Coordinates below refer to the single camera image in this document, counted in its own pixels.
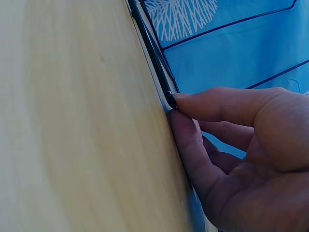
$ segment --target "hand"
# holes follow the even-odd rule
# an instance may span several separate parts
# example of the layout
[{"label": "hand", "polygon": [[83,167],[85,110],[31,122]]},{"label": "hand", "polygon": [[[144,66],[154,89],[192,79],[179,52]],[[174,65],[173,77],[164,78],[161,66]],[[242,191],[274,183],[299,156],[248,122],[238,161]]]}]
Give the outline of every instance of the hand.
[{"label": "hand", "polygon": [[[308,96],[282,88],[213,88],[175,99],[175,140],[215,226],[225,232],[309,231]],[[220,152],[201,130],[246,151],[246,158]]]}]

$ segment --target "printed pattern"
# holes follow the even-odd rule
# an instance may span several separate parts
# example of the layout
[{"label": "printed pattern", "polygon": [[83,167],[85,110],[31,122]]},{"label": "printed pattern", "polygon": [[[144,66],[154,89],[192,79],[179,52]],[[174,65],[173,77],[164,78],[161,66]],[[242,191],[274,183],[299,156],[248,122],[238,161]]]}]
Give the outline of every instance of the printed pattern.
[{"label": "printed pattern", "polygon": [[161,41],[177,41],[193,35],[211,22],[217,0],[144,0]]}]

